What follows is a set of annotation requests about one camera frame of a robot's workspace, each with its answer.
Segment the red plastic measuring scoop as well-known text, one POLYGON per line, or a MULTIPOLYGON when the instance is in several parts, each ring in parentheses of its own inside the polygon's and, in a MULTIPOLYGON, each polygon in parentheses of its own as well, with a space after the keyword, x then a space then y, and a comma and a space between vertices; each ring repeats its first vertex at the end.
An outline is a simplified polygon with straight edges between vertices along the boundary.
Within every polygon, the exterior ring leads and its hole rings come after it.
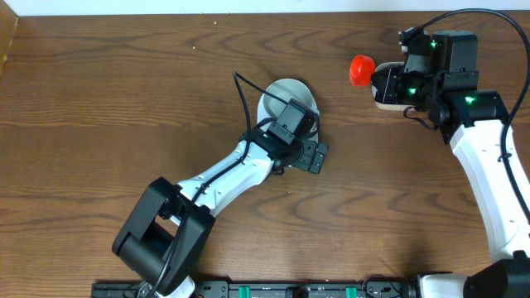
POLYGON ((375 63, 371 57, 356 55, 349 68, 349 81, 355 87, 368 86, 374 72, 375 63))

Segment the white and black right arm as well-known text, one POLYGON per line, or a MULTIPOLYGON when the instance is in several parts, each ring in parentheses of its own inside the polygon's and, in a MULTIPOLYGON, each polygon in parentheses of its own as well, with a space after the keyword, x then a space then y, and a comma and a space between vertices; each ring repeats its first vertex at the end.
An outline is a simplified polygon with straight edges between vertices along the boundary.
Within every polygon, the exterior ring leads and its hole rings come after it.
POLYGON ((402 47, 403 62, 371 75, 378 108, 425 112, 426 125, 465 170, 479 206, 491 265, 472 276, 420 273, 405 297, 527 297, 529 295, 529 181, 498 92, 478 88, 478 38, 471 31, 425 32, 402 47))

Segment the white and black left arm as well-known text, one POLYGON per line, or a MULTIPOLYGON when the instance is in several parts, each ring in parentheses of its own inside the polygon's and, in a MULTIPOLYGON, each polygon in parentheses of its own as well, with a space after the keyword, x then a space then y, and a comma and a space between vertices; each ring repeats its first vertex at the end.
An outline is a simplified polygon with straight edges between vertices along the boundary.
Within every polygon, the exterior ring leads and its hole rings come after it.
POLYGON ((189 297, 190 278, 217 215, 244 191, 289 166, 320 172, 329 147, 314 137, 286 144, 259 128, 251 140, 207 171, 176 184, 163 177, 142 193, 113 241, 112 251, 151 290, 150 297, 189 297))

